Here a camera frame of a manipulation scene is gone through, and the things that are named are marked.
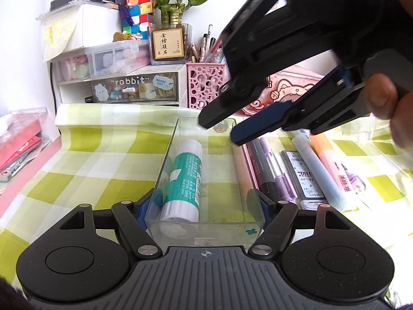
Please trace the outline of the small yellow figurine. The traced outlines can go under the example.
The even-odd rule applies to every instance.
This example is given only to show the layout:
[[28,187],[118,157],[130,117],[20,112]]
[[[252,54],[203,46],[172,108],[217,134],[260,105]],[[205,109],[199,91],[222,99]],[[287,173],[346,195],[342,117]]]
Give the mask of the small yellow figurine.
[[113,35],[113,42],[117,41],[138,41],[142,40],[143,36],[141,34],[135,34],[135,33],[127,33],[127,32],[115,32]]

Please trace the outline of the red pink book stack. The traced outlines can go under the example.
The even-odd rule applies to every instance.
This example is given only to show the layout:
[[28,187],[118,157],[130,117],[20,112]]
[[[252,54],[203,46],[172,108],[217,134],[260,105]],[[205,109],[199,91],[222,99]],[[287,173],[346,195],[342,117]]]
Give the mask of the red pink book stack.
[[46,117],[46,108],[14,111],[1,117],[1,185],[51,142],[42,130]]

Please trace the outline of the purple clear pen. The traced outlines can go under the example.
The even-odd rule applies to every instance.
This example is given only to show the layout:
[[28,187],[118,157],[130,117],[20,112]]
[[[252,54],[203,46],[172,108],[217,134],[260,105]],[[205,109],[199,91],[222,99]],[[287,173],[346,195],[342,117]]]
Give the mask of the purple clear pen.
[[288,175],[288,172],[286,171],[286,167],[284,166],[281,160],[281,156],[272,150],[272,147],[269,141],[267,140],[267,138],[261,137],[260,144],[263,147],[264,154],[269,158],[269,163],[272,165],[274,173],[276,175],[283,176],[283,180],[285,183],[285,187],[288,190],[288,194],[290,195],[292,202],[295,202],[296,199],[298,198],[298,195],[290,180],[290,176]]

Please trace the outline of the light blue highlighter pen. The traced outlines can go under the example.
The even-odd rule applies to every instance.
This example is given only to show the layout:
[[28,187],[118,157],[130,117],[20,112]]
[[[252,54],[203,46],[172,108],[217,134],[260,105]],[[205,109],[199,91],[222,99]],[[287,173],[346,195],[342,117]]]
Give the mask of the light blue highlighter pen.
[[317,181],[329,205],[340,212],[344,212],[346,207],[344,193],[339,189],[328,170],[313,151],[309,139],[304,134],[296,133],[292,138],[292,142]]

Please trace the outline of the green checked table cloth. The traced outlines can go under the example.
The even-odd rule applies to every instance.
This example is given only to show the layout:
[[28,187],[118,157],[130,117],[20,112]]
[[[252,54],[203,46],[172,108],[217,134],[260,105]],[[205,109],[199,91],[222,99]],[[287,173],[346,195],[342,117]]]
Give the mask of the green checked table cloth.
[[[16,190],[1,195],[1,275],[17,285],[21,252],[72,208],[110,208],[155,184],[176,121],[198,111],[168,106],[62,104],[62,145]],[[346,216],[384,247],[395,263],[390,297],[412,302],[412,153],[394,146],[386,121],[372,116],[327,133],[342,162],[366,184]]]

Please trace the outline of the clear plastic drawer box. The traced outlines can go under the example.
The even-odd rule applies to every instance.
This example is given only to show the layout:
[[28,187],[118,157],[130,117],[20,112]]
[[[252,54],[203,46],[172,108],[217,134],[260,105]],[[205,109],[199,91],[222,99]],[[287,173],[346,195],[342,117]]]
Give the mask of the clear plastic drawer box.
[[150,64],[147,40],[125,40],[65,52],[53,59],[56,78],[68,83],[123,76]]

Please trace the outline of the clear plastic organizer tray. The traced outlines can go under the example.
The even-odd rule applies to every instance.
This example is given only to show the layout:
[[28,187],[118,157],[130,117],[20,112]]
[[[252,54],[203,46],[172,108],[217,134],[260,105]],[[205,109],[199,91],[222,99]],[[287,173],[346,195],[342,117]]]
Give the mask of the clear plastic organizer tray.
[[[195,118],[177,120],[145,217],[148,233],[162,250],[171,246],[248,249],[262,232],[265,218],[255,189],[248,194],[246,211],[242,205],[232,152],[234,144],[230,141],[235,123],[230,118],[204,129]],[[162,221],[174,158],[180,143],[187,138],[200,142],[203,150],[199,221]]]

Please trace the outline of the pink small mochi pencil case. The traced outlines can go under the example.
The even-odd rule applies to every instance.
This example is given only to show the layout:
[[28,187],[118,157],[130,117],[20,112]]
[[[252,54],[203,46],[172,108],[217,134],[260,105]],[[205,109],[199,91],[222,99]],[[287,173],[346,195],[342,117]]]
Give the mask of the pink small mochi pencil case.
[[322,78],[323,75],[298,65],[290,66],[269,76],[267,87],[259,98],[238,111],[237,115],[252,116],[274,102],[294,102]]

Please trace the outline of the pens in holder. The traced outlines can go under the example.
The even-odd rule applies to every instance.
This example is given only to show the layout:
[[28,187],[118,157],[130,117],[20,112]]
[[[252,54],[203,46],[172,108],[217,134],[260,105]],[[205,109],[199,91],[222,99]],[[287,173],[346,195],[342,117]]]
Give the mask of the pens in holder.
[[221,37],[212,36],[213,25],[208,26],[207,33],[201,39],[200,45],[191,43],[190,61],[192,63],[225,64],[226,59],[223,52]]

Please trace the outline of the white storage box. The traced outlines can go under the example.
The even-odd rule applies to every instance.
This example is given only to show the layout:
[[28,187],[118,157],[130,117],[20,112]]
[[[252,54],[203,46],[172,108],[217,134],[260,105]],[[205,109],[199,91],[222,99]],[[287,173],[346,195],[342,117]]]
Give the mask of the white storage box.
[[73,0],[38,16],[37,21],[46,62],[65,52],[110,43],[122,28],[117,5],[88,0]]

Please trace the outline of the colourful rubik's cube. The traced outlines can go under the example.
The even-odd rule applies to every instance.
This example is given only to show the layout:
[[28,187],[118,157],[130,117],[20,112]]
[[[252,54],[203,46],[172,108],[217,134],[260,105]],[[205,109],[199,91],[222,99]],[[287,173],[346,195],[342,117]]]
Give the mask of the colourful rubik's cube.
[[141,34],[143,40],[147,40],[148,29],[154,22],[153,0],[127,0],[127,3],[134,24],[125,27],[122,23],[123,32]]

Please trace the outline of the grey lead refill case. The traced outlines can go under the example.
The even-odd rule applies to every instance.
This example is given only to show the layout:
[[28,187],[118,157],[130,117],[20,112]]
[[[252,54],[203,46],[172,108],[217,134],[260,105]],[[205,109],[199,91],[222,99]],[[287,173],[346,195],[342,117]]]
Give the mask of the grey lead refill case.
[[283,150],[281,158],[296,189],[298,204],[304,210],[316,211],[326,202],[325,195],[300,153]]

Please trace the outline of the bamboo plant in glass pot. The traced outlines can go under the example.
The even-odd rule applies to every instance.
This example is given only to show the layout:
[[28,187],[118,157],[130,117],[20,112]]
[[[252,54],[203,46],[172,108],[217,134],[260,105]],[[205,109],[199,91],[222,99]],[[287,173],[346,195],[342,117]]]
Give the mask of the bamboo plant in glass pot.
[[152,65],[185,64],[191,59],[192,26],[183,15],[208,0],[153,0],[160,24],[148,28]]

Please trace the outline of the orange pink highlighter pen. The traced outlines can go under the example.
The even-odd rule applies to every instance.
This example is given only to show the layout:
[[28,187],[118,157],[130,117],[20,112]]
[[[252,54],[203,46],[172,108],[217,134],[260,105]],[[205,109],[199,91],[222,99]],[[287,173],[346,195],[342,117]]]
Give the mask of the orange pink highlighter pen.
[[239,191],[242,199],[243,209],[247,210],[247,199],[250,192],[255,189],[255,177],[251,175],[249,157],[242,146],[232,146],[234,166],[237,172]]

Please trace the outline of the pink perforated pen holder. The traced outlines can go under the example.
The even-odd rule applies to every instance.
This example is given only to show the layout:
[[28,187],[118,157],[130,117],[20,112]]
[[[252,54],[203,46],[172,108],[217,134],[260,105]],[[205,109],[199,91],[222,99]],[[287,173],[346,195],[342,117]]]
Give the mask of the pink perforated pen holder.
[[188,107],[203,109],[219,96],[220,88],[227,81],[225,64],[187,63]]

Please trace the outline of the lilac barcode pen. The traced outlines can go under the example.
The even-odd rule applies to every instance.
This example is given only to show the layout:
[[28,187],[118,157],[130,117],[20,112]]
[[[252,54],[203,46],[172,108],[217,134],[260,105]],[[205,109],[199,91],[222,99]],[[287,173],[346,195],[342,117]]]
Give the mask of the lilac barcode pen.
[[344,166],[339,154],[334,150],[324,134],[310,134],[312,145],[324,167],[328,170],[339,189],[346,195],[361,196],[366,185],[360,177]]

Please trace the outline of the green white glue stick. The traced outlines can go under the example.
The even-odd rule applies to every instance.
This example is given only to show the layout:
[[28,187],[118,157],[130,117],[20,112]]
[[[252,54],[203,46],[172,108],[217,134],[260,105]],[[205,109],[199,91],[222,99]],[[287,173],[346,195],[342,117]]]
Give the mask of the green white glue stick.
[[174,158],[161,220],[198,222],[203,150],[200,142],[184,139]]

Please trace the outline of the white rabbit drawer organizer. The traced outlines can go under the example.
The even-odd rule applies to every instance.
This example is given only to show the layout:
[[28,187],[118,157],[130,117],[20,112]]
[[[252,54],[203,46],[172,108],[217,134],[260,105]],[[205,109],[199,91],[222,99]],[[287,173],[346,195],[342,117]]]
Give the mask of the white rabbit drawer organizer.
[[60,104],[150,104],[188,106],[187,69],[184,64],[144,66],[122,76],[83,81],[52,79]]

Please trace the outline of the dark grey marker pen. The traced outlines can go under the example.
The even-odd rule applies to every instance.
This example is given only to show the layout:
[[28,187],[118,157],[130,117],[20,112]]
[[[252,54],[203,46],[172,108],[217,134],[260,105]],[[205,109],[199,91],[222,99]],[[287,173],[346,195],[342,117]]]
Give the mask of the dark grey marker pen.
[[258,189],[273,202],[278,202],[281,196],[260,142],[257,139],[250,141],[247,143],[247,150],[258,183]]

